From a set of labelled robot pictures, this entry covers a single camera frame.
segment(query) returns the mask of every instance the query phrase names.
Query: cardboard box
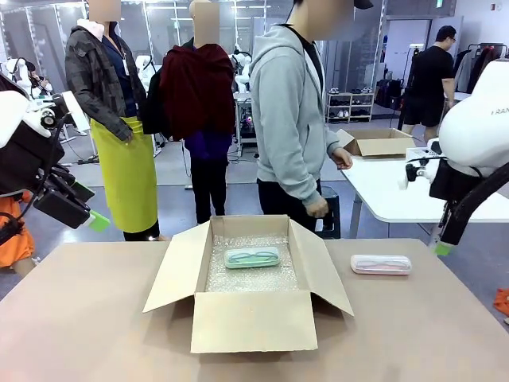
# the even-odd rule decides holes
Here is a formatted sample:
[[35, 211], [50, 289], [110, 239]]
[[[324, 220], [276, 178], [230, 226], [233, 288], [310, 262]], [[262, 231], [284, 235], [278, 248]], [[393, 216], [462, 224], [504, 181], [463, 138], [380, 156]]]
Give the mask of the cardboard box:
[[[288, 236], [297, 291], [206, 292], [214, 235]], [[311, 294], [353, 316], [324, 241], [287, 216], [226, 216], [175, 235], [143, 313], [194, 296], [191, 353], [317, 349]]]
[[340, 144], [352, 155], [406, 155], [406, 149], [415, 147], [411, 135], [397, 129], [339, 130]]

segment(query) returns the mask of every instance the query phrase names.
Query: purple garment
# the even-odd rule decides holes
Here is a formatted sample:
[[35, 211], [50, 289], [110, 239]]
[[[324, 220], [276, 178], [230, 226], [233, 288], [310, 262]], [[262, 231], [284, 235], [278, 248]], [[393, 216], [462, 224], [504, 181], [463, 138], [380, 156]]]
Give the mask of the purple garment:
[[231, 134], [213, 131], [197, 131], [184, 140], [184, 146], [191, 157], [199, 159], [220, 159], [228, 154]]

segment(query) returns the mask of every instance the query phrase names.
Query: orange object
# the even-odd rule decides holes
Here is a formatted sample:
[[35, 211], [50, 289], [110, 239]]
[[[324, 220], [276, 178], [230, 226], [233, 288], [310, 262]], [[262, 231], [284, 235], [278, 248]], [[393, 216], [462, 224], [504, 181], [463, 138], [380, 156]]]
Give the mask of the orange object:
[[[30, 200], [28, 191], [23, 193], [22, 200], [24, 202]], [[13, 197], [0, 197], [0, 211], [9, 213], [14, 217], [21, 215], [19, 202], [15, 201]], [[6, 222], [7, 218], [0, 216], [0, 227]], [[10, 267], [17, 261], [30, 257], [34, 250], [33, 237], [30, 235], [29, 230], [23, 227], [20, 235], [16, 235], [0, 246], [0, 267]]]
[[509, 316], [509, 289], [498, 289], [496, 291], [493, 306], [502, 313]]

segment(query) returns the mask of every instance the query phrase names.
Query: bubble wrap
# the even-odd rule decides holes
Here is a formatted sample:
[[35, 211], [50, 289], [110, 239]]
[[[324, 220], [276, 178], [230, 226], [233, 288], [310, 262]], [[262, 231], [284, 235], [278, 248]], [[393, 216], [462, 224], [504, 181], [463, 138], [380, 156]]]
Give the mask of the bubble wrap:
[[[276, 247], [281, 262], [275, 267], [228, 269], [224, 252], [229, 249]], [[297, 277], [289, 253], [288, 237], [243, 236], [225, 238], [214, 236], [208, 268], [207, 292], [262, 292], [299, 290]]]

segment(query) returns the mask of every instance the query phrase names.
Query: maroon cloth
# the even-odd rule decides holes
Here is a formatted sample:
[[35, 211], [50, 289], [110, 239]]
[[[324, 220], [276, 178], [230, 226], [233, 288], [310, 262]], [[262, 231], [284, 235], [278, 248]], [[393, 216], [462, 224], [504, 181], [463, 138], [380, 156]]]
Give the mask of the maroon cloth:
[[232, 82], [233, 66], [219, 45], [194, 50], [175, 45], [163, 60], [159, 85], [173, 139], [186, 139], [197, 131], [232, 134]]

